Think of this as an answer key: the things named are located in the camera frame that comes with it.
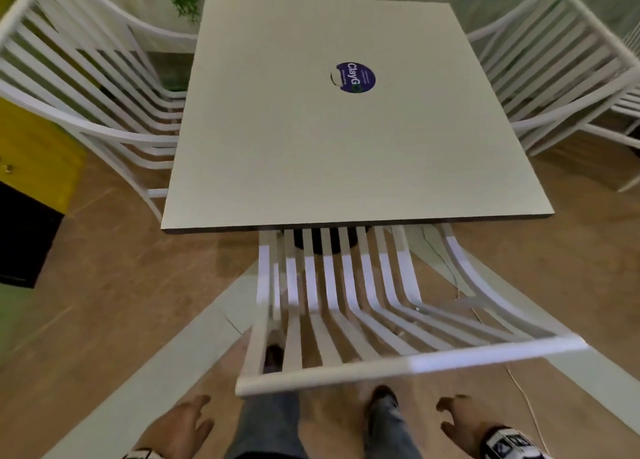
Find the white tabletop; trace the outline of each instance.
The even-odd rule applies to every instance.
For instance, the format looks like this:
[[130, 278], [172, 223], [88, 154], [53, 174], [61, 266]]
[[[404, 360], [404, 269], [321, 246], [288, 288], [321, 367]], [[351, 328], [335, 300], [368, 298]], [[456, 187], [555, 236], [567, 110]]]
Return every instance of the white tabletop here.
[[552, 213], [448, 4], [206, 0], [164, 230]]

